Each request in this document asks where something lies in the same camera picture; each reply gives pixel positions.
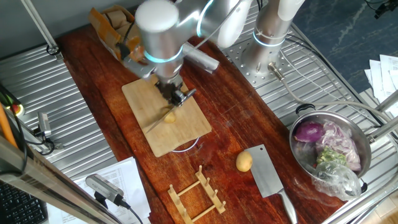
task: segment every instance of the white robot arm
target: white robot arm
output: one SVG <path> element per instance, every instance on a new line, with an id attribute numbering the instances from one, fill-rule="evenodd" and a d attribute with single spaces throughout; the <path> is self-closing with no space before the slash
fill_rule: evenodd
<path id="1" fill-rule="evenodd" d="M 267 66 L 262 65 L 277 63 L 280 45 L 303 2 L 270 0 L 259 12 L 252 44 L 243 55 L 249 68 L 266 73 Z M 131 70 L 141 78 L 156 73 L 159 79 L 156 86 L 163 97 L 170 104 L 181 106 L 186 99 L 180 91 L 179 75 L 183 44 L 197 35 L 209 38 L 222 48 L 231 46 L 242 32 L 251 3 L 252 0 L 145 1 L 137 9 L 136 23 L 149 65 Z M 126 60 L 127 67 L 134 63 L 128 57 Z"/>

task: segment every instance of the potato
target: potato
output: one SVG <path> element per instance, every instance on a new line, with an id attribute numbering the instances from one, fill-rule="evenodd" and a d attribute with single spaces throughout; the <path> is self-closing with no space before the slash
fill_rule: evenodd
<path id="1" fill-rule="evenodd" d="M 243 151 L 239 153 L 238 157 L 236 158 L 236 168 L 239 171 L 246 172 L 251 168 L 253 164 L 253 158 L 251 157 L 249 152 Z"/>
<path id="2" fill-rule="evenodd" d="M 174 121 L 176 120 L 176 118 L 175 118 L 175 114 L 174 114 L 174 112 L 171 112 L 171 113 L 169 113 L 169 115 L 167 115 L 165 118 L 164 118 L 164 122 L 166 122 L 166 123 L 174 123 Z"/>
<path id="3" fill-rule="evenodd" d="M 167 114 L 167 112 L 169 112 L 169 111 L 170 111 L 169 108 L 162 108 L 162 110 L 161 110 L 163 115 Z M 171 112 L 164 118 L 164 122 L 171 124 L 171 123 L 174 123 L 176 119 L 177 118 L 175 117 L 175 113 Z"/>

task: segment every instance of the cleaver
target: cleaver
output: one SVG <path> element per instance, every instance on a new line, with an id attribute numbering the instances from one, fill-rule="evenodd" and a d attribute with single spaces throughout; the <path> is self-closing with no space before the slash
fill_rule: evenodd
<path id="1" fill-rule="evenodd" d="M 284 186 L 279 179 L 278 173 L 272 164 L 271 158 L 268 156 L 267 149 L 264 145 L 259 145 L 246 149 L 253 158 L 251 173 L 256 181 L 263 198 L 273 194 L 279 194 L 282 197 L 285 210 L 293 224 L 297 223 L 297 216 L 293 204 L 285 193 Z"/>

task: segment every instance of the paper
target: paper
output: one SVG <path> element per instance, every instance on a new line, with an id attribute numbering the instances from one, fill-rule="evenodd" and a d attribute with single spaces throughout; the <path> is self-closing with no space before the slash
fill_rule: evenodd
<path id="1" fill-rule="evenodd" d="M 374 97 L 376 97 L 378 100 L 380 100 L 381 98 L 386 99 L 387 97 L 385 96 L 383 89 L 380 62 L 375 60 L 369 60 L 369 64 L 371 66 Z"/>
<path id="2" fill-rule="evenodd" d="M 117 164 L 101 169 L 94 174 L 99 174 L 112 184 L 116 185 L 124 192 L 124 198 L 131 208 L 137 213 L 140 219 L 145 223 L 150 223 L 147 217 L 150 213 L 147 197 L 142 186 L 141 179 L 138 174 L 137 164 L 133 158 L 125 159 Z M 84 191 L 94 197 L 94 190 L 86 185 L 86 177 L 74 180 Z M 139 223 L 138 219 L 132 212 L 124 207 L 118 207 L 114 203 L 106 200 L 108 210 L 118 217 L 123 223 Z M 81 224 L 86 223 L 67 212 L 64 212 L 50 204 L 47 204 L 47 211 L 49 213 L 49 223 L 67 223 L 67 224 Z"/>
<path id="3" fill-rule="evenodd" d="M 386 85 L 389 88 L 391 88 L 391 86 L 393 86 L 393 90 L 395 91 L 396 89 L 398 89 L 398 78 L 392 77 L 392 73 L 394 73 L 395 71 L 398 71 L 398 57 L 391 57 L 391 56 L 387 56 L 387 55 L 380 55 L 380 63 L 381 63 L 381 73 L 382 73 L 382 77 L 389 77 L 391 79 L 391 83 Z"/>
<path id="4" fill-rule="evenodd" d="M 372 72 L 371 72 L 371 70 L 370 70 L 370 69 L 365 69 L 364 71 L 365 71 L 366 77 L 367 77 L 368 80 L 369 80 L 369 83 L 371 84 L 371 86 L 373 86 L 373 83 L 372 83 Z"/>

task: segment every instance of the metal pot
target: metal pot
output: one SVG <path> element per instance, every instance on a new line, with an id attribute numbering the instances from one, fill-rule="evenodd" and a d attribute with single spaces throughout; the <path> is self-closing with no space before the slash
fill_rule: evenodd
<path id="1" fill-rule="evenodd" d="M 296 109 L 296 114 L 308 108 L 315 109 L 314 105 L 304 104 Z M 293 152 L 294 157 L 301 167 L 312 177 L 311 171 L 313 165 L 317 163 L 317 153 L 314 151 L 304 151 L 304 143 L 298 142 L 294 139 L 297 128 L 306 121 L 314 121 L 323 124 L 325 121 L 332 121 L 340 126 L 342 129 L 351 130 L 351 138 L 355 142 L 356 149 L 358 151 L 359 159 L 361 160 L 361 171 L 355 172 L 358 178 L 361 178 L 368 170 L 371 164 L 372 152 L 369 141 L 362 130 L 352 120 L 331 111 L 311 111 L 300 116 L 296 122 L 292 125 L 290 130 L 290 148 Z"/>

